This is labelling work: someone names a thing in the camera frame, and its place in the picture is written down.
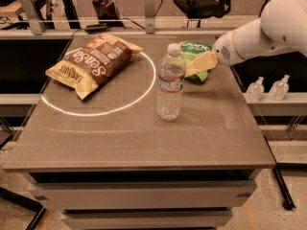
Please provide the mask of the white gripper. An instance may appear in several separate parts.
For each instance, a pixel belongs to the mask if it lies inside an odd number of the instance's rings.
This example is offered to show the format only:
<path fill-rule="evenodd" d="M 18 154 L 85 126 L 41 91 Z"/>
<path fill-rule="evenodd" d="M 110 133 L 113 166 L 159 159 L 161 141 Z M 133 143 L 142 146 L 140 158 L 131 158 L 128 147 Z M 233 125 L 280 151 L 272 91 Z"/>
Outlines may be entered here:
<path fill-rule="evenodd" d="M 243 61 L 234 45 L 235 32 L 221 35 L 213 45 L 213 52 L 199 54 L 186 65 L 186 77 L 215 68 L 218 61 L 222 65 L 230 66 Z"/>

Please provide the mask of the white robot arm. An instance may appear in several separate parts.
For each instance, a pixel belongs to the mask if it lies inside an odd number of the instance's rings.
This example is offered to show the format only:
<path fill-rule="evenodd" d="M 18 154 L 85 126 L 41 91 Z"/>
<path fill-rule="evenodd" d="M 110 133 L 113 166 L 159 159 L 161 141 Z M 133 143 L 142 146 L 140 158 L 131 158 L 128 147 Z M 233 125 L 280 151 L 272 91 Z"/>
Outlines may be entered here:
<path fill-rule="evenodd" d="M 290 52 L 307 56 L 307 0 L 271 0 L 259 18 L 221 35 L 211 52 L 198 55 L 187 64 L 186 77 L 250 58 Z"/>

